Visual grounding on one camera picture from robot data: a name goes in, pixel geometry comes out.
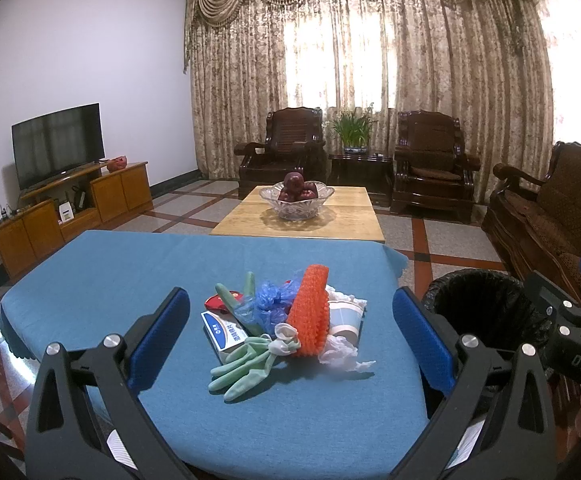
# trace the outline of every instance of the potted plant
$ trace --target potted plant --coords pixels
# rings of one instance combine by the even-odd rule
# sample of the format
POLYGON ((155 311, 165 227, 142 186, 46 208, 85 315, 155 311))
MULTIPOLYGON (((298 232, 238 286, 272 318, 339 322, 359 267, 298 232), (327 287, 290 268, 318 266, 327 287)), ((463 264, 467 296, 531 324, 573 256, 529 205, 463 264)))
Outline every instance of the potted plant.
POLYGON ((333 121, 333 129, 342 139, 344 153, 366 153, 369 145, 371 125, 377 121, 372 121, 373 103, 363 109, 358 117, 357 110, 352 112, 341 112, 339 117, 333 121))

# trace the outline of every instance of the blue and white paper cup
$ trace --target blue and white paper cup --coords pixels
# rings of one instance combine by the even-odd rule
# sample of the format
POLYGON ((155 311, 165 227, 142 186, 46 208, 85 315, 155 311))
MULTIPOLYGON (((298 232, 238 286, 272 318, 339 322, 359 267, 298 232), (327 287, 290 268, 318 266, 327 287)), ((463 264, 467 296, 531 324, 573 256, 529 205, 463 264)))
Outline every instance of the blue and white paper cup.
POLYGON ((343 336, 353 346, 357 346, 360 338, 360 326, 364 309, 352 301, 329 301, 330 329, 333 336, 343 336))

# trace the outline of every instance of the television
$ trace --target television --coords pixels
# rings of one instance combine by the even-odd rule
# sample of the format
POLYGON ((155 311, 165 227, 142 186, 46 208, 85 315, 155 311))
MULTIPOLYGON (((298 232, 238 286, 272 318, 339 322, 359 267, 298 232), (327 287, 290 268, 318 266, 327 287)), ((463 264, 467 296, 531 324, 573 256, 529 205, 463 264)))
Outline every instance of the television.
POLYGON ((15 124, 13 151, 21 190, 104 158, 99 103, 15 124))

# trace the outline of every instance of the silver screw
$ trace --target silver screw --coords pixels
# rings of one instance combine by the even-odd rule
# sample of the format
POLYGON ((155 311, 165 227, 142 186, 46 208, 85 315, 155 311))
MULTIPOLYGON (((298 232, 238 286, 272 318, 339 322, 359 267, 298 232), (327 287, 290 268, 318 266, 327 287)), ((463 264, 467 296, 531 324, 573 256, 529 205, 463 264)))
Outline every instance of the silver screw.
POLYGON ((475 348, 479 344, 479 340, 471 334, 466 334, 461 337, 461 343, 466 348, 475 348))
POLYGON ((533 357, 535 355, 535 346, 524 343, 522 345, 522 352, 524 352, 525 355, 528 355, 528 357, 533 357))
POLYGON ((104 346, 106 348, 115 348, 122 341, 122 338, 117 334, 109 334, 104 338, 104 346))
POLYGON ((46 354, 48 355, 55 355, 59 353, 59 343, 51 343, 46 347, 46 354))

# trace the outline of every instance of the red bag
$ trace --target red bag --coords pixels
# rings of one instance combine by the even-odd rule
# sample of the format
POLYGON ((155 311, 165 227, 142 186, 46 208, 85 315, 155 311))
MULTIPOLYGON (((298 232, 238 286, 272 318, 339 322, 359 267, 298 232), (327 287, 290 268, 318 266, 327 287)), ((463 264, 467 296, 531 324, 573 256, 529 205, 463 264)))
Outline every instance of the red bag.
POLYGON ((128 161, 125 156, 118 156, 117 158, 112 158, 108 164, 106 164, 106 169, 112 173, 113 171, 119 171, 126 168, 128 161))

